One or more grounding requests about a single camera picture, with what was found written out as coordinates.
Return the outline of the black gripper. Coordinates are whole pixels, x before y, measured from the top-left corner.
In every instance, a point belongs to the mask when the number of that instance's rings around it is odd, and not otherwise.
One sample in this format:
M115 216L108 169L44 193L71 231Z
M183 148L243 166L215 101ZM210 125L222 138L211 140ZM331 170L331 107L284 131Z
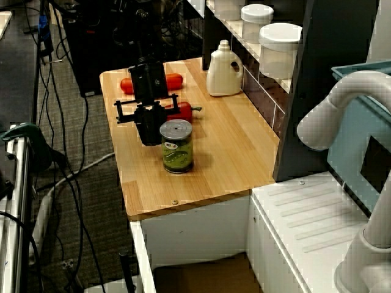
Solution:
M145 146L161 143L160 127L167 121L167 116L178 114L176 94L168 94L164 66L160 62L140 63L128 68L134 90L133 103L136 110L125 115L122 110L124 102L116 101L117 121L119 123L135 122L139 136Z

